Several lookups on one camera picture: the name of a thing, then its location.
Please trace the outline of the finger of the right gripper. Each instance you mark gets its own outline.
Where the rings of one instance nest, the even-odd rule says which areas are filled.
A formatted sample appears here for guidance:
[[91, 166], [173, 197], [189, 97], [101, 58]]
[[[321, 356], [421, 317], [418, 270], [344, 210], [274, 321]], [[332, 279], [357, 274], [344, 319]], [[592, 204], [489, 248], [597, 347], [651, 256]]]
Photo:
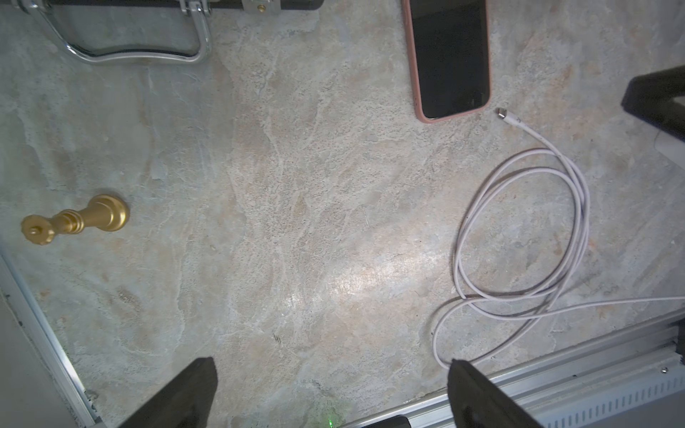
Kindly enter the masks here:
[[633, 78], [624, 93], [624, 111], [641, 121], [684, 141], [684, 66]]

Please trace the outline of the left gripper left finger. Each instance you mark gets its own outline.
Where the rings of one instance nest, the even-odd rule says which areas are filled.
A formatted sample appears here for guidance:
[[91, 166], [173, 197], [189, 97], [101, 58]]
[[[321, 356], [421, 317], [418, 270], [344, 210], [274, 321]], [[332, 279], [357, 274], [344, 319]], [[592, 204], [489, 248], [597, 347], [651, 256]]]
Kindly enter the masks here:
[[205, 428], [217, 388], [214, 359], [197, 358], [123, 422], [121, 428]]

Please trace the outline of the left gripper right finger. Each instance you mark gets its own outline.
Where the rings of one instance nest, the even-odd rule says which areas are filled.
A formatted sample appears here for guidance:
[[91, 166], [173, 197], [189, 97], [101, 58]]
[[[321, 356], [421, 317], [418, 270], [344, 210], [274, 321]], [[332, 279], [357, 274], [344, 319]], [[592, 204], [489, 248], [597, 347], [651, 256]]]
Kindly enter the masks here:
[[451, 362], [447, 396], [456, 428], [542, 428], [468, 361]]

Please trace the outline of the black phone pink case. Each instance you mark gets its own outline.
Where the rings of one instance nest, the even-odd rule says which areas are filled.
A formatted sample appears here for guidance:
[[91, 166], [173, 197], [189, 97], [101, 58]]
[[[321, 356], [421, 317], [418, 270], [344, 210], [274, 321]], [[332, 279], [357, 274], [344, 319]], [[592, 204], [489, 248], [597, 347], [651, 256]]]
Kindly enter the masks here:
[[403, 1], [417, 118], [447, 121], [478, 112], [491, 94], [485, 1]]

